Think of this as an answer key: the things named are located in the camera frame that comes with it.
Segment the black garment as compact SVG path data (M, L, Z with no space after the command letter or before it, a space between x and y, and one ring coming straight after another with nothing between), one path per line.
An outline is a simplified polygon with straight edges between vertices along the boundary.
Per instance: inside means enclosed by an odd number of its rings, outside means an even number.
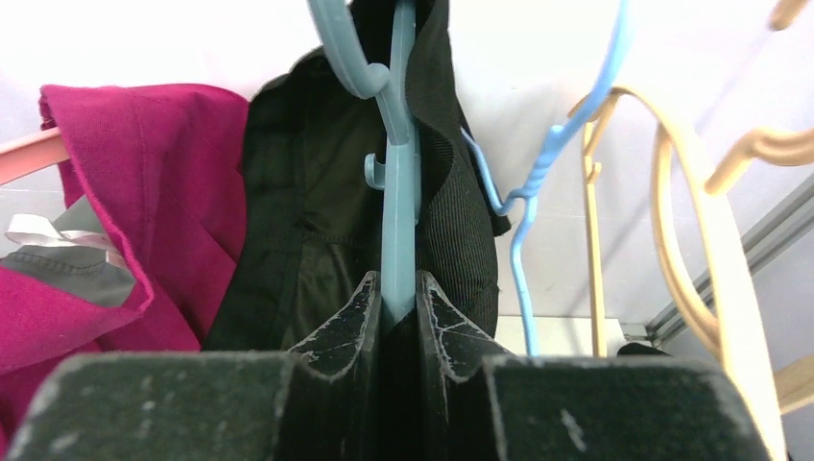
M467 121L455 92L448 20L447 2L417 2L406 71L420 146L417 265L494 334L494 239L510 225L491 211L462 135ZM255 95L243 150L247 237L205 350L288 349L379 268L383 196L366 184L363 161L385 146L376 103L348 93L321 49Z

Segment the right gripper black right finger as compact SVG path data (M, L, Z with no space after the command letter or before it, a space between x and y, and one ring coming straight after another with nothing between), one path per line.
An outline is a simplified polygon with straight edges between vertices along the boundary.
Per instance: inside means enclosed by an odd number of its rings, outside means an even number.
M764 460L734 386L664 356L518 356L417 277L428 460Z

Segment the light blue hanger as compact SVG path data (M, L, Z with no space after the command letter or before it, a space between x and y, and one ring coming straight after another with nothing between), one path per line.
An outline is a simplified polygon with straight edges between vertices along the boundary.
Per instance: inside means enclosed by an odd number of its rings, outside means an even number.
M481 178L487 188L491 208L499 216L506 216L518 200L524 202L523 214L516 225L510 245L510 267L514 277L515 291L519 301L523 325L525 349L529 355L540 354L539 335L535 323L532 298L522 265L522 244L533 226L538 211L538 195L543 181L552 165L575 134L587 125L589 117L610 95L611 88L619 74L633 41L633 22L630 15L630 2L621 0L618 4L610 42L598 76L582 102L571 111L562 124L551 126L522 186L511 190L502 199L492 180L491 172L481 147L467 131L462 131L467 146L474 150L477 165L481 168Z

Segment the grey-blue plastic hanger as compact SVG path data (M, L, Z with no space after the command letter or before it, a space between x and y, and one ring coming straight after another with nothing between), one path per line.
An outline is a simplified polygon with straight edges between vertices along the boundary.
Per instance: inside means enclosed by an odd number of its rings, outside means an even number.
M346 90L373 98L387 133L385 161L366 156L369 187L384 193L380 286L381 329L390 332L416 306L416 231L420 209L419 135L408 111L405 78L416 38L412 1L397 1L393 18L390 63L370 63L364 56L346 4L340 0L309 0L324 53Z

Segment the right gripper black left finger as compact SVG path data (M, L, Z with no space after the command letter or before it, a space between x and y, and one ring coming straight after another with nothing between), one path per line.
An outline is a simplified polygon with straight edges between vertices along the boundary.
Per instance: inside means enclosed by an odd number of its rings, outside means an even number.
M78 355L37 392L11 460L372 460L379 276L286 352Z

